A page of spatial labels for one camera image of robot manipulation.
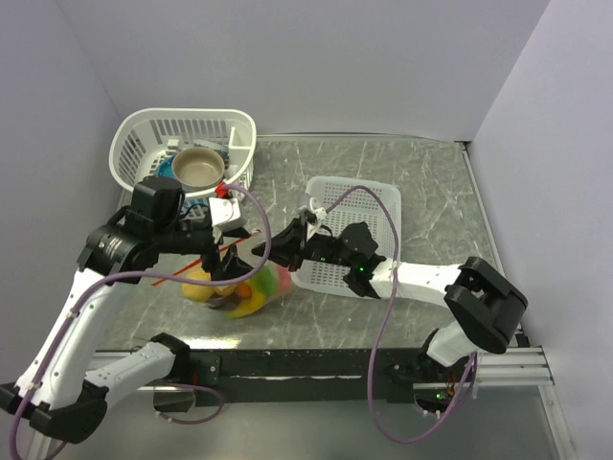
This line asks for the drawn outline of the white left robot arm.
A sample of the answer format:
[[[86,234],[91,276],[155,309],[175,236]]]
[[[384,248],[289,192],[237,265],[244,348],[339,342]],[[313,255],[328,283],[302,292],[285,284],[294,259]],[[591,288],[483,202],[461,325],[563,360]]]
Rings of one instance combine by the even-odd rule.
[[[105,330],[127,295],[162,254],[198,254],[212,273],[206,288],[227,287],[256,275],[261,267],[240,264],[218,247],[225,235],[243,235],[240,200],[252,194],[221,183],[204,218],[181,213],[179,182],[149,176],[136,184],[129,204],[87,238],[69,296],[42,348],[21,377],[1,387],[1,408],[18,424],[62,444],[79,444],[101,424],[107,410],[141,386],[158,380],[192,388],[197,378],[191,348],[159,333],[137,352],[97,370],[88,368]]]

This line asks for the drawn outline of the clear zip top bag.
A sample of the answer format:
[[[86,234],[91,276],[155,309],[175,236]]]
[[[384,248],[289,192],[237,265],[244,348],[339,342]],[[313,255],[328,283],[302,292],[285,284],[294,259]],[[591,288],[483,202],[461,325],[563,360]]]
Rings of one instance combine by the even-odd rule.
[[[251,237],[246,240],[236,239],[236,238],[225,238],[223,240],[224,244],[219,249],[220,255],[224,256],[229,246],[235,242],[237,244],[239,257],[243,259],[245,262],[247,262],[248,264],[250,264],[251,266],[257,265],[259,263],[260,258],[258,256],[253,255],[251,253],[251,249],[256,245],[262,242],[265,242],[265,235],[260,229],[252,229],[249,231],[249,233],[251,234]],[[277,274],[277,267],[279,265],[273,264],[272,262],[266,262],[264,266],[268,266],[271,269],[275,269],[276,274]],[[252,289],[252,293],[253,293],[257,290],[253,287],[250,281],[251,278],[249,278],[246,281],[243,281],[242,283],[247,283]],[[201,303],[201,304],[204,304],[206,307],[208,307],[211,310],[224,311],[226,314],[228,311],[233,310],[238,305],[240,300],[242,299],[235,294],[235,288],[238,284],[233,284],[233,285],[224,286],[224,287],[214,287],[215,293],[213,294],[213,296],[207,302]],[[267,296],[267,300],[264,306],[282,297],[283,295],[281,295],[277,291],[275,294],[271,296]]]

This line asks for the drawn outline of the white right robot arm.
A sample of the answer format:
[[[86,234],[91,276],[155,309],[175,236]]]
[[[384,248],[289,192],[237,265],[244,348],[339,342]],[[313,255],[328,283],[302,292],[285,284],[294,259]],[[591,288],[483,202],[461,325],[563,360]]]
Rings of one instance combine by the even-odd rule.
[[[403,366],[411,380],[441,381],[475,352],[502,355],[507,351],[529,302],[486,260],[469,257],[462,264],[410,264],[384,257],[377,249],[366,222],[351,223],[332,236],[295,218],[271,243],[262,242],[251,252],[289,271],[298,270],[305,261],[343,266],[348,270],[345,285],[359,297],[405,298],[448,309],[453,322],[428,335]]]

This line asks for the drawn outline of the yellow fake lemon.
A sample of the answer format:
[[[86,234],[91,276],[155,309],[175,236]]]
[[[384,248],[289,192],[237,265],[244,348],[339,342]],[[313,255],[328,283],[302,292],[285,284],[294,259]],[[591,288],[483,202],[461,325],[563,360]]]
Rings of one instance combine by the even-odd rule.
[[[211,280],[210,274],[204,271],[202,268],[196,268],[190,271],[186,275],[186,278],[188,280],[198,282],[209,282]],[[205,303],[213,296],[215,291],[213,287],[183,283],[182,293],[183,296],[188,300]]]

